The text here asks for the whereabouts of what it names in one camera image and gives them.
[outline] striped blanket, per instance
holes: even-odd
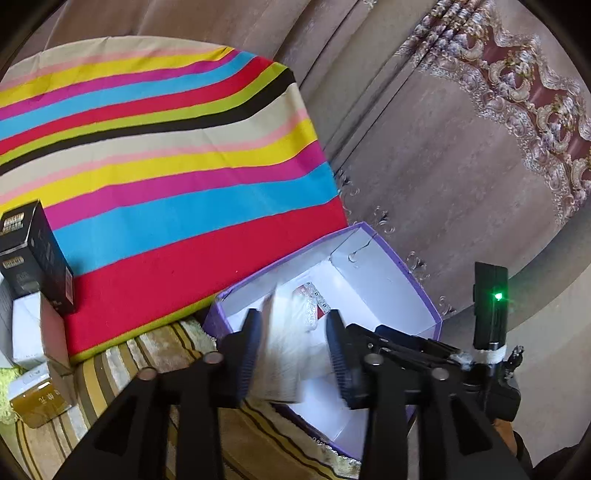
[[[211,338],[192,318],[143,333],[76,367],[77,403],[73,408],[37,429],[21,421],[10,426],[0,423],[0,436],[31,480],[51,480],[139,369],[151,366],[168,372],[184,368],[213,348]],[[218,412],[226,480],[349,480],[359,476],[359,462],[340,457],[308,437],[267,402],[249,398],[238,410],[220,408]],[[162,476],[167,480],[176,478],[179,420],[178,409],[172,407]],[[204,478],[198,463],[193,469],[196,479]]]
[[[41,199],[74,270],[74,362],[346,225],[292,73],[193,41],[101,38],[13,66],[0,174],[0,210]]]

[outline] colorful striped cloth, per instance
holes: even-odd
[[[0,210],[41,199],[76,275],[74,362],[346,225],[292,73],[157,37],[47,50],[0,83]]]

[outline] white tape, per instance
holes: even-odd
[[[505,359],[507,346],[503,345],[498,350],[474,350],[472,356],[477,364],[496,365]]]

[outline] box lid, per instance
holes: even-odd
[[[0,218],[0,255],[9,254],[27,244],[33,215],[39,200],[13,208]]]
[[[8,385],[8,400],[10,401],[17,398],[19,395],[22,395],[27,390],[29,390],[29,388],[32,386],[37,385],[39,382],[48,380],[49,377],[50,371],[48,362],[45,362],[44,364],[29,370],[28,372],[10,382]]]

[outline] metal bolt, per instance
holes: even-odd
[[[223,355],[220,352],[209,352],[203,355],[203,361],[209,365],[216,365],[223,362]]]
[[[158,375],[158,372],[154,368],[143,368],[138,372],[138,378],[140,380],[153,380]]]
[[[447,380],[449,378],[449,372],[445,368],[437,367],[431,370],[431,376],[435,380]]]
[[[384,363],[384,357],[377,353],[368,353],[364,357],[365,363],[378,367]]]

